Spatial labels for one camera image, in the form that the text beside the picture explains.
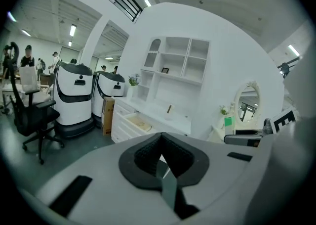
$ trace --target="cardboard box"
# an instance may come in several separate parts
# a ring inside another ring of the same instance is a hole
[[[113,98],[104,98],[101,115],[101,131],[103,135],[111,134],[114,102]]]

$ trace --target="picture frame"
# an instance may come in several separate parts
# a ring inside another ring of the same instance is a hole
[[[168,74],[168,72],[169,72],[169,69],[168,68],[162,68],[162,71],[161,71],[162,73],[165,73],[165,74]]]

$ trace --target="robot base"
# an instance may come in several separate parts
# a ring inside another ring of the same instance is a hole
[[[61,138],[67,139],[82,135],[93,128],[94,123],[93,118],[91,117],[86,121],[69,126],[61,125],[56,121],[55,132],[59,134]]]
[[[94,119],[94,124],[97,128],[101,128],[101,117],[96,116],[92,113],[92,118]]]

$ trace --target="mirror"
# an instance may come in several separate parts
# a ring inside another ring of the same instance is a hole
[[[260,90],[256,81],[240,87],[235,97],[236,129],[257,127],[261,112]]]
[[[251,121],[259,106],[259,95],[257,91],[247,86],[241,93],[238,101],[238,117],[242,122]]]

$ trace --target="round mirror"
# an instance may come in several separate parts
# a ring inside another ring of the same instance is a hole
[[[258,106],[259,94],[253,87],[246,86],[239,97],[237,106],[238,115],[236,116],[239,117],[242,122],[249,122],[254,118]]]

